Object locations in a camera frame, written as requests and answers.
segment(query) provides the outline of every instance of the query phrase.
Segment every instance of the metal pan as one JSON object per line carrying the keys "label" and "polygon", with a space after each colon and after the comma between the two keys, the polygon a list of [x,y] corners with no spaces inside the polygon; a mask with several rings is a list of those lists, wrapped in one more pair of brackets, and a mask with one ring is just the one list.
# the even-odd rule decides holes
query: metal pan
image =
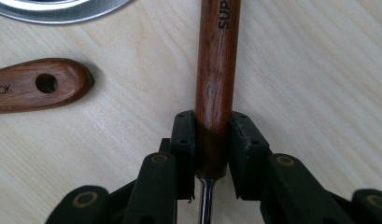
{"label": "metal pan", "polygon": [[0,14],[20,21],[64,24],[90,20],[132,0],[0,0]]}

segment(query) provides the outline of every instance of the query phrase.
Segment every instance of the wooden tabletop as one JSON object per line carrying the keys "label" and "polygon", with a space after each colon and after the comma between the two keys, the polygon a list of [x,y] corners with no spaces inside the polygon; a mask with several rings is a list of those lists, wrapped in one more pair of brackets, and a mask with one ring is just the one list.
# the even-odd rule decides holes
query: wooden tabletop
{"label": "wooden tabletop", "polygon": [[[72,189],[112,192],[137,177],[175,114],[193,109],[200,7],[135,0],[54,26],[0,16],[0,68],[60,57],[95,78],[71,105],[0,115],[0,223],[44,223]],[[347,199],[382,190],[382,0],[243,1],[233,109],[324,188]],[[196,223],[198,203],[179,202],[178,223]],[[258,203],[235,199],[229,172],[214,219],[263,223]]]}

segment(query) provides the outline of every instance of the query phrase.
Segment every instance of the wooden tool handle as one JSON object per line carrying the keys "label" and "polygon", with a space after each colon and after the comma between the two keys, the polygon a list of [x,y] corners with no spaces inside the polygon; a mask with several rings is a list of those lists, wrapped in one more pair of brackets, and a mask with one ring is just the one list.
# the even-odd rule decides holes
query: wooden tool handle
{"label": "wooden tool handle", "polygon": [[195,106],[196,175],[225,176],[240,0],[203,0]]}
{"label": "wooden tool handle", "polygon": [[69,59],[41,59],[0,69],[0,113],[68,105],[84,96],[92,74]]}

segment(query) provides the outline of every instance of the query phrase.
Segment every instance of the clamp jaw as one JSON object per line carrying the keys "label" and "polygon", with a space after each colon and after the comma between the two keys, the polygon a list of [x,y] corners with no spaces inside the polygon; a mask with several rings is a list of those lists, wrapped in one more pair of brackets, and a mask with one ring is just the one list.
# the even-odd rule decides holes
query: clamp jaw
{"label": "clamp jaw", "polygon": [[[233,112],[229,165],[237,198],[261,201],[267,224],[382,224],[382,191],[360,189],[347,201],[325,190],[296,158],[274,154],[251,119]],[[177,223],[177,200],[194,198],[192,111],[176,115],[172,136],[148,155],[138,178],[109,194],[96,186],[71,191],[47,224]]]}

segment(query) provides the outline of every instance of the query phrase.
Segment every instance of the wood grain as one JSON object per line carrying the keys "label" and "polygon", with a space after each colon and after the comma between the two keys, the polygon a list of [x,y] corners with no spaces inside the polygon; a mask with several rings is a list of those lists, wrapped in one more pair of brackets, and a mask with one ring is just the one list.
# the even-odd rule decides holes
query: wood grain
{"label": "wood grain", "polygon": [[197,70],[196,176],[225,176],[240,0],[202,1]]}
{"label": "wood grain", "polygon": [[0,69],[0,114],[68,105],[84,96],[93,79],[83,64],[40,59]]}
{"label": "wood grain", "polygon": [[[44,223],[72,189],[109,192],[133,181],[195,104],[201,1],[137,0],[66,26],[0,16],[0,68],[61,57],[90,68],[75,104],[0,114],[0,223]],[[346,199],[382,189],[382,0],[243,1],[233,110],[274,152],[300,159]],[[178,223],[197,222],[196,201]],[[262,224],[259,204],[235,199],[228,173],[215,188],[216,223]]]}

